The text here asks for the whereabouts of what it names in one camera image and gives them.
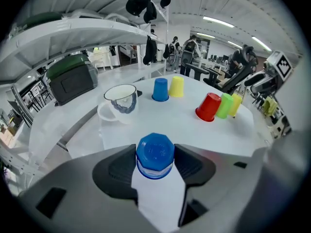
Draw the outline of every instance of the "yellow cup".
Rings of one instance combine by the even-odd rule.
[[[184,78],[179,76],[173,77],[171,87],[169,89],[169,95],[176,98],[184,96]]]
[[[233,104],[229,110],[229,115],[235,117],[239,109],[239,106],[242,103],[242,98],[238,94],[233,94],[232,98],[233,98]]]

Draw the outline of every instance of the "green cup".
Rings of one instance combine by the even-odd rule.
[[[218,116],[219,118],[223,118],[223,119],[227,118],[227,115],[231,109],[232,104],[233,104],[233,98],[229,94],[223,93],[222,103],[219,106],[216,116]]]

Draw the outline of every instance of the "mug handle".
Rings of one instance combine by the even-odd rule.
[[[108,106],[108,102],[102,102],[100,105],[98,105],[97,107],[97,114],[98,116],[105,121],[109,121],[109,122],[113,122],[113,121],[117,121],[116,117],[106,117],[103,114],[100,113],[100,110],[104,107],[104,106]]]

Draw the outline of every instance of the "plastic cup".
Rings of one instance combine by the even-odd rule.
[[[167,79],[155,79],[154,93],[152,94],[152,99],[158,102],[164,102],[169,99],[169,94],[167,90]]]
[[[223,119],[227,118],[227,115],[229,113],[229,110],[231,109],[232,104],[233,104],[233,98],[229,94],[223,93],[222,103],[219,106],[216,116],[218,116],[219,118],[223,118]]]
[[[181,98],[184,96],[184,78],[174,76],[169,89],[169,95],[175,98]]]
[[[240,104],[242,103],[242,98],[238,94],[233,94],[233,104],[231,106],[231,109],[229,110],[229,115],[235,117]]]
[[[222,102],[222,98],[215,93],[208,93],[201,105],[195,109],[199,118],[206,122],[212,122]]]
[[[143,137],[137,147],[137,168],[148,179],[165,177],[172,169],[174,144],[164,134],[151,133]]]

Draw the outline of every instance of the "yellow-green cloth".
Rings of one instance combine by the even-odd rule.
[[[267,97],[263,104],[263,113],[266,116],[272,116],[276,112],[277,102],[271,97]]]

